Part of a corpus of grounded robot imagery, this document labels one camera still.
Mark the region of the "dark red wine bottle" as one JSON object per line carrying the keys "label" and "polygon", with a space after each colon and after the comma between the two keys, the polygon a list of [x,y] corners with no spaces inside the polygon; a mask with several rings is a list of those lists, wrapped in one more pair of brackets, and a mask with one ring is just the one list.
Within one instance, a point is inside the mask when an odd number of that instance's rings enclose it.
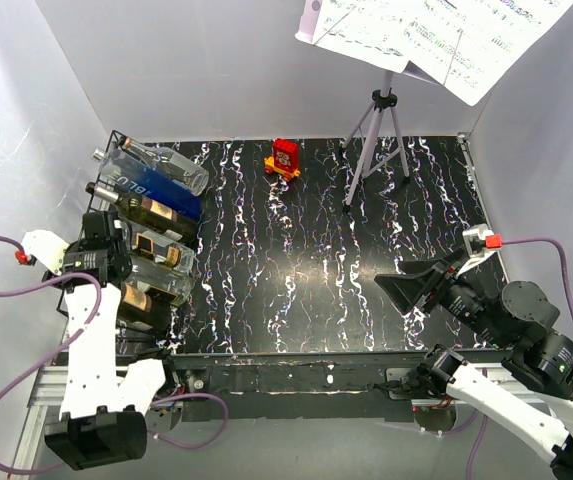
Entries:
{"label": "dark red wine bottle", "polygon": [[159,300],[152,299],[139,289],[121,285],[121,300],[117,318],[132,328],[145,333],[162,334],[171,325],[171,307]]}

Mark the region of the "clear round glass bottle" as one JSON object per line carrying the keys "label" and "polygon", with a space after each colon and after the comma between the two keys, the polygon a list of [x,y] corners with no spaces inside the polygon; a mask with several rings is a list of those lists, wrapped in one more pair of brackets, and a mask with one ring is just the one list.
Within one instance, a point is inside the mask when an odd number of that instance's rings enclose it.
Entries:
{"label": "clear round glass bottle", "polygon": [[130,259],[132,270],[126,284],[153,300],[173,306],[180,306],[189,299],[194,285],[190,276],[142,257],[131,256]]}

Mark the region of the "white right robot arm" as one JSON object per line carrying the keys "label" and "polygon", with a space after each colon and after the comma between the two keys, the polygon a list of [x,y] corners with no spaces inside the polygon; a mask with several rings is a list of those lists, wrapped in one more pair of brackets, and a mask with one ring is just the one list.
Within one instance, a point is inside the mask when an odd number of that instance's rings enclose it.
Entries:
{"label": "white right robot arm", "polygon": [[488,299],[459,270],[455,261],[423,262],[375,281],[402,313],[448,311],[503,353],[506,373],[484,375],[462,354],[436,345],[382,389],[464,402],[524,442],[556,478],[573,479],[573,340],[554,328],[558,308],[530,281],[510,282]]}

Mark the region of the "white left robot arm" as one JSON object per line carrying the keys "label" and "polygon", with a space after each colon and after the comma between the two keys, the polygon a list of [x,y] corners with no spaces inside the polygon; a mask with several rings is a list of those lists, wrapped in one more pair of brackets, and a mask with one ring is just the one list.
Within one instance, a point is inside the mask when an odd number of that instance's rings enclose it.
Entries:
{"label": "white left robot arm", "polygon": [[120,307],[148,313],[149,296],[127,284],[132,262],[118,216],[86,213],[82,236],[63,256],[61,288],[69,317],[67,383],[45,443],[73,470],[137,460],[147,448],[145,415],[153,397],[171,398],[177,373],[159,359],[138,360],[117,375]]}

